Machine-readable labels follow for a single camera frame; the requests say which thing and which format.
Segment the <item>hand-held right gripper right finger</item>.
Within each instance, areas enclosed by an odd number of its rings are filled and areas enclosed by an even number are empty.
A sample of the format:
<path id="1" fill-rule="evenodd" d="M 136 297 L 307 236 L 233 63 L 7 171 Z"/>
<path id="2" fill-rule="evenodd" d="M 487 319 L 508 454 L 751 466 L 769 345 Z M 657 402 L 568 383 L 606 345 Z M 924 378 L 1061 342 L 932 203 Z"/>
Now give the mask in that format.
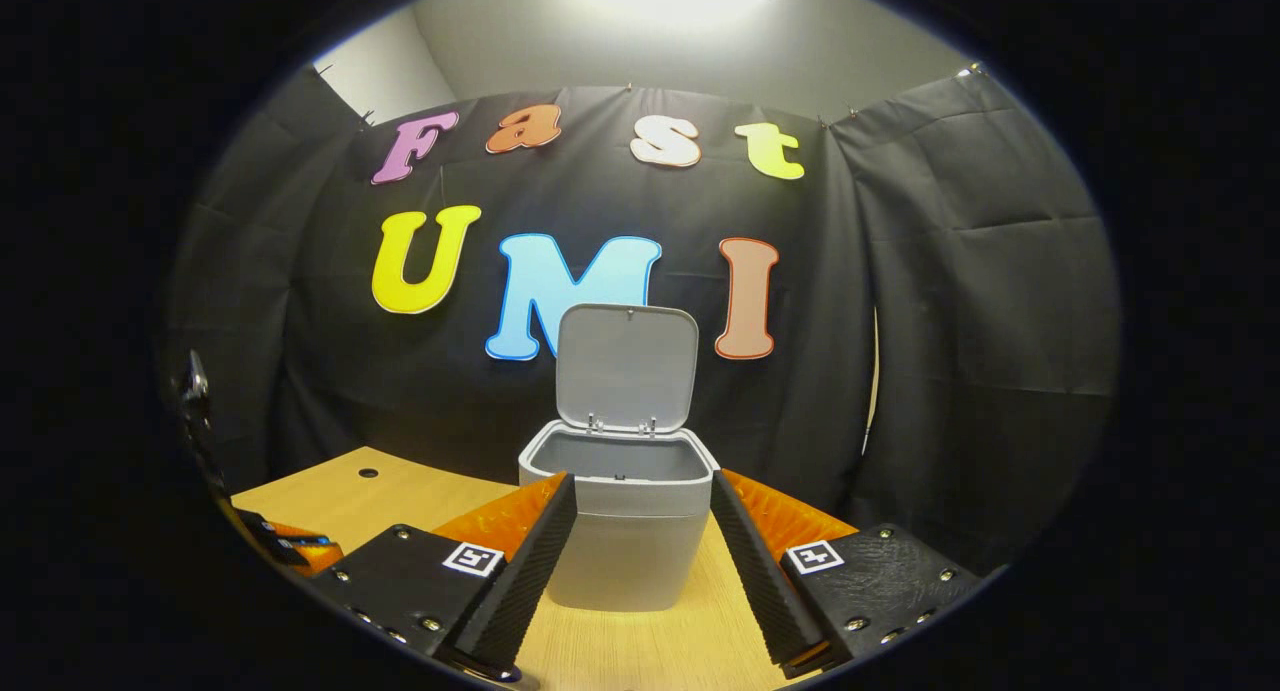
<path id="1" fill-rule="evenodd" d="M 787 677 L 881 656 L 984 584 L 896 523 L 856 528 L 731 470 L 713 473 L 710 511 Z"/>

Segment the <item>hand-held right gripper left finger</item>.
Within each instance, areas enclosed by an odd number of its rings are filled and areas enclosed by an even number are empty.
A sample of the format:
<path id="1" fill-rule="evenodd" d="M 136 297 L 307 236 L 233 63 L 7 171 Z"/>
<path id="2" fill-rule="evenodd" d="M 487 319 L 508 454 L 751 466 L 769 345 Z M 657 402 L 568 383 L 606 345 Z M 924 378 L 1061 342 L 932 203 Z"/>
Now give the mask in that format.
<path id="1" fill-rule="evenodd" d="M 433 531 L 393 523 L 310 586 L 416 656 L 509 677 L 577 514 L 553 473 Z"/>

